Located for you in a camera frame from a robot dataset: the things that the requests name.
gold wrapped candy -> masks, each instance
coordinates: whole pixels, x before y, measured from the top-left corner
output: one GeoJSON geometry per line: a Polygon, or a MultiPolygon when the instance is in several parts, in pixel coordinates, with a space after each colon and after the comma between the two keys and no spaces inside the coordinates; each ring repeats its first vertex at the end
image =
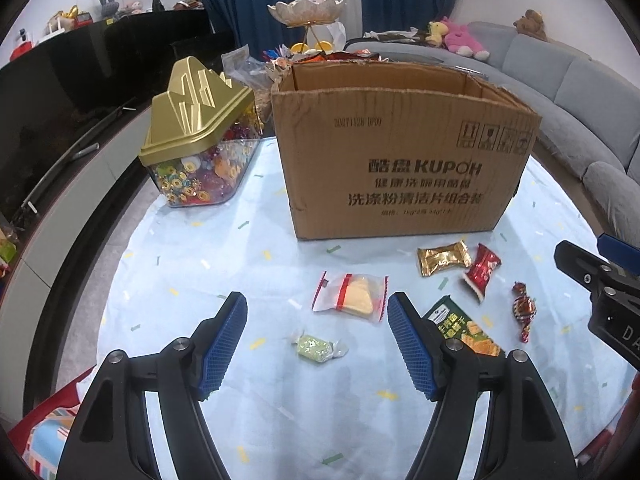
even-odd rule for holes
{"type": "Polygon", "coordinates": [[[471,263],[469,249],[462,240],[444,247],[418,249],[418,264],[423,276],[431,276],[449,266],[469,267],[471,263]]]}

gold lid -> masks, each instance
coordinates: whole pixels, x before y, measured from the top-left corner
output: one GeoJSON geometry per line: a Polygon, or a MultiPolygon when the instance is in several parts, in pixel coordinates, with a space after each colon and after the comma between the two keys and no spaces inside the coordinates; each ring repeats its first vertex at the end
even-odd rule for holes
{"type": "Polygon", "coordinates": [[[176,61],[168,90],[153,98],[140,162],[150,166],[208,150],[253,100],[253,90],[193,56],[176,61]]]}

gray sofa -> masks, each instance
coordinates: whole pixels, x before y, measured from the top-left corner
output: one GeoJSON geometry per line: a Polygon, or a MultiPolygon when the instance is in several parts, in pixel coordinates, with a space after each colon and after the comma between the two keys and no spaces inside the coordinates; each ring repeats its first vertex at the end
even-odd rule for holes
{"type": "Polygon", "coordinates": [[[606,231],[640,246],[640,89],[587,54],[562,43],[475,22],[469,31],[491,53],[488,62],[446,49],[356,41],[396,61],[433,62],[481,72],[542,117],[540,143],[579,179],[606,218],[606,231]]]}

red wrapped candy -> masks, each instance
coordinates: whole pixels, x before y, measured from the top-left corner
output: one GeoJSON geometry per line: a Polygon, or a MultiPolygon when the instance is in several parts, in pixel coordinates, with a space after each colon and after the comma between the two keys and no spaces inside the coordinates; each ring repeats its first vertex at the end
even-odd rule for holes
{"type": "Polygon", "coordinates": [[[524,283],[515,282],[513,284],[513,291],[518,295],[513,301],[513,315],[522,325],[520,340],[523,343],[528,343],[531,321],[537,312],[536,302],[527,296],[527,286],[524,283]]]}
{"type": "Polygon", "coordinates": [[[478,295],[478,300],[484,300],[484,292],[489,283],[491,273],[502,262],[500,258],[487,246],[478,244],[478,254],[471,268],[462,275],[468,286],[478,295]]]}

table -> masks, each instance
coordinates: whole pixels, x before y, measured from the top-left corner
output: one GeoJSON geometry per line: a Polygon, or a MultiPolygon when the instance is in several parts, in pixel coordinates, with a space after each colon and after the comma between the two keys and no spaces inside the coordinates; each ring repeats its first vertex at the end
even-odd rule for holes
{"type": "MultiPolygon", "coordinates": [[[[531,158],[492,232],[299,242],[277,143],[265,139],[238,194],[224,205],[170,209],[159,197],[149,208],[114,276],[97,362],[115,348],[129,356],[158,352],[214,316],[230,291],[241,291],[249,308],[244,333],[222,387],[202,403],[231,478],[404,478],[434,405],[414,389],[386,318],[372,324],[310,310],[324,270],[386,274],[389,293],[404,290],[420,314],[450,294],[507,352],[525,349],[578,453],[623,405],[634,371],[588,332],[588,293],[553,262],[563,239],[596,253],[587,223],[531,158]],[[417,269],[417,247],[461,236],[473,254],[482,242],[503,262],[482,305],[462,282],[461,269],[428,278],[417,269]],[[538,306],[527,345],[511,315],[516,280],[526,282],[538,306]],[[300,328],[339,338],[350,350],[322,365],[302,360],[289,343],[300,328]]],[[[162,476],[175,478],[157,396],[147,400],[162,476]]],[[[473,478],[487,406],[485,394],[462,479],[473,478]]]]}

